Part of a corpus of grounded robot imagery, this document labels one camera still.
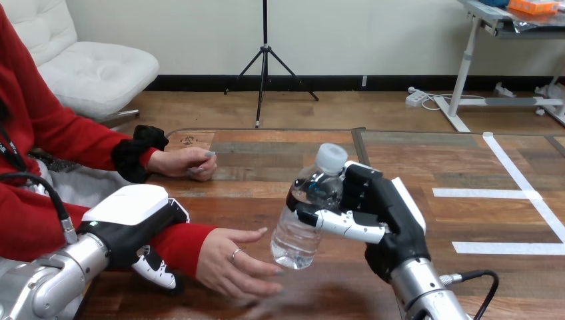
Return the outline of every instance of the hand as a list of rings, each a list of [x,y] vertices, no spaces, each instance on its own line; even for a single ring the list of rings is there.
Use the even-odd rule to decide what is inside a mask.
[[[169,177],[190,177],[206,181],[218,169],[216,159],[214,153],[198,147],[169,152],[155,151],[147,163],[147,169]]]
[[[257,242],[267,228],[258,231],[215,229],[204,240],[198,260],[196,278],[208,288],[235,298],[256,299],[277,295],[283,290],[278,283],[267,282],[254,276],[280,275],[280,267],[265,263],[245,252],[239,251],[236,243]]]

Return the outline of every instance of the chair cushion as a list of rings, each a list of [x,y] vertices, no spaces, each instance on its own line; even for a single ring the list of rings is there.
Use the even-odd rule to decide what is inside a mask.
[[[142,50],[77,42],[39,66],[39,72],[64,106],[101,119],[122,109],[155,80],[159,63]]]
[[[0,0],[8,20],[42,65],[77,42],[77,32],[65,0]]]

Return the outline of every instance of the silver robotic arm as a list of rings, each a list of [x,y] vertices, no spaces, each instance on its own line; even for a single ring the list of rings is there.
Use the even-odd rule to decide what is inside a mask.
[[[118,190],[84,215],[72,243],[0,277],[0,320],[56,319],[106,269],[132,266],[158,286],[181,291],[182,283],[146,244],[165,227],[188,220],[162,187]]]
[[[380,171],[349,161],[342,179],[344,197],[340,209],[288,200],[287,205],[303,223],[367,243],[365,258],[394,289],[403,319],[472,319],[446,286],[484,274],[438,276],[425,242],[424,217],[400,178],[389,181]]]

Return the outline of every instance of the woman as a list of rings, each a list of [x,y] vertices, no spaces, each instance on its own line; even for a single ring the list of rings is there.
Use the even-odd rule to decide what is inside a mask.
[[[155,128],[142,128],[133,139],[64,108],[41,78],[1,6],[0,133],[0,175],[28,171],[52,182],[75,227],[88,207],[123,185],[143,182],[148,172],[206,181],[217,168],[215,155],[203,149],[163,152],[166,139]],[[84,167],[48,171],[42,162],[26,156],[34,145]],[[266,231],[186,223],[169,227],[151,244],[169,267],[211,289],[231,297],[268,297],[279,293],[281,285],[254,276],[276,275],[281,269],[249,257],[236,244],[255,242]],[[0,257],[31,261],[63,244],[55,210],[41,188],[26,181],[2,181]],[[5,259],[0,262],[0,274],[13,265]]]

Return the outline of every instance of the white wall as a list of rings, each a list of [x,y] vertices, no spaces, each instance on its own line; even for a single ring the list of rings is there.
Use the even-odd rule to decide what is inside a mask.
[[[79,40],[148,51],[161,74],[234,75],[263,42],[261,0],[67,2]],[[269,0],[269,44],[300,75],[455,75],[469,32],[457,0]],[[550,75],[563,53],[482,31],[470,74]]]

